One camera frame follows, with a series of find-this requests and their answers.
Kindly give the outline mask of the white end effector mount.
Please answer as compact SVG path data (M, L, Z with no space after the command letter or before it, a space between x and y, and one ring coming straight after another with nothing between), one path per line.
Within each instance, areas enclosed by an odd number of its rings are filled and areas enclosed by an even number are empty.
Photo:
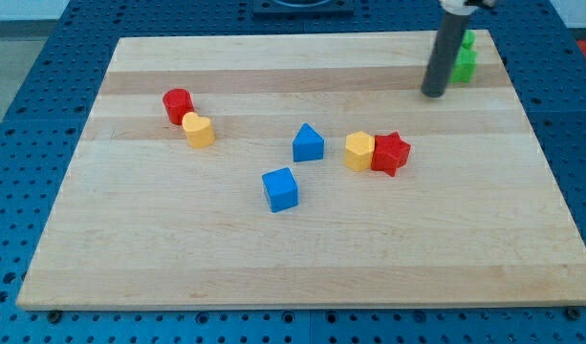
M493 9L496 0L440 0L440 5L451 14L473 14L478 9Z

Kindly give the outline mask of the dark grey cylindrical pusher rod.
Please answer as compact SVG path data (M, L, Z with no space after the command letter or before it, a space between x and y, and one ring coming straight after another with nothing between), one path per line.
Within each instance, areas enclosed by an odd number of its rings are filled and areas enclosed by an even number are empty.
M427 97L441 97L449 83L469 22L468 15L444 12L421 86Z

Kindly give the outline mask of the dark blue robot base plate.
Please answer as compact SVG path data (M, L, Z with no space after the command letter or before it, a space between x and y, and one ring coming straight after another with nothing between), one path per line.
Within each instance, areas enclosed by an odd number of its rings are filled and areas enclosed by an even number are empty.
M353 14L355 0L251 0L255 15Z

